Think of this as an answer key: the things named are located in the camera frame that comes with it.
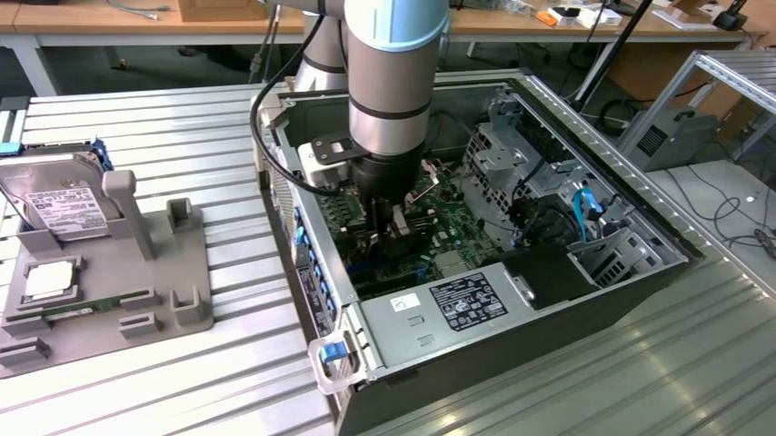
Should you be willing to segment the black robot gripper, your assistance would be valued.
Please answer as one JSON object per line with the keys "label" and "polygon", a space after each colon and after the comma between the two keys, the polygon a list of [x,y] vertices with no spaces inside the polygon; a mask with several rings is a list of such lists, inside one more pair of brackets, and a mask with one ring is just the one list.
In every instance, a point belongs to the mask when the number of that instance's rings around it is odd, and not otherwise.
{"label": "black robot gripper", "polygon": [[369,154],[352,161],[352,180],[366,208],[373,202],[401,202],[415,188],[421,170],[421,152]]}

